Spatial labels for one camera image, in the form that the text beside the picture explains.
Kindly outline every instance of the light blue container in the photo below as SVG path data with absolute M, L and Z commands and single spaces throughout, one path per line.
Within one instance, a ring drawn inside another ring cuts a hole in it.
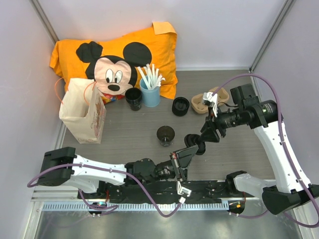
M 143 78 L 140 80 L 142 101 L 146 107 L 155 107 L 160 103 L 160 87 L 156 86 L 153 90 L 148 90 Z

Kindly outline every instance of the white paper bag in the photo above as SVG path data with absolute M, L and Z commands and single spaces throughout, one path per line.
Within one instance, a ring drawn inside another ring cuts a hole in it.
M 71 78 L 60 107 L 60 119 L 79 143 L 101 143 L 106 109 L 93 83 L 93 80 Z M 89 104 L 85 102 L 84 91 Z

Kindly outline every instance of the mickey mouse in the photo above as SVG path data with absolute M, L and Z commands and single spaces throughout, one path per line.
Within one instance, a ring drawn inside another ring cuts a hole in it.
M 113 55 L 101 56 L 102 50 L 101 45 L 91 41 L 81 44 L 76 54 L 82 62 L 90 63 L 85 74 L 88 79 L 96 81 L 101 96 L 108 99 L 106 102 L 115 101 L 135 86 L 138 76 L 135 67 L 149 64 L 152 54 L 147 46 L 139 42 L 131 42 L 124 47 L 124 59 Z

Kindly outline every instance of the bag handle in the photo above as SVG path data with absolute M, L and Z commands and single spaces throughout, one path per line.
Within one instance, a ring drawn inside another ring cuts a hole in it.
M 61 77 L 59 80 L 57 80 L 57 81 L 55 82 L 55 84 L 54 84 L 54 91 L 55 91 L 55 95 L 57 96 L 57 98 L 58 98 L 58 99 L 60 100 L 60 102 L 63 104 L 63 101 L 61 100 L 61 98 L 60 98 L 59 95 L 58 95 L 58 92 L 56 91 L 56 86 L 57 86 L 58 82 L 59 82 L 61 79 L 63 79 L 63 77 Z
M 90 85 L 92 85 L 92 84 L 94 84 L 94 86 L 92 87 L 92 91 L 93 91 L 93 89 L 94 89 L 94 87 L 95 87 L 95 85 L 96 85 L 96 81 L 90 83 L 90 84 L 85 88 L 85 90 L 84 90 L 84 92 L 83 92 L 83 98 L 84 98 L 85 102 L 88 104 L 88 106 L 89 106 L 90 104 L 88 103 L 88 101 L 87 101 L 86 98 L 85 98 L 85 92 L 86 92 L 86 89 L 87 89 Z

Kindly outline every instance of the orange pillowcase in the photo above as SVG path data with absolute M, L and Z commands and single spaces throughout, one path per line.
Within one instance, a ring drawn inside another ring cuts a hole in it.
M 154 22 L 152 27 L 106 42 L 66 39 L 56 43 L 50 67 L 64 78 L 65 90 L 70 78 L 94 79 L 104 103 L 108 103 L 123 98 L 127 89 L 140 87 L 136 67 L 155 64 L 166 79 L 161 82 L 160 95 L 174 99 L 176 38 L 170 23 Z

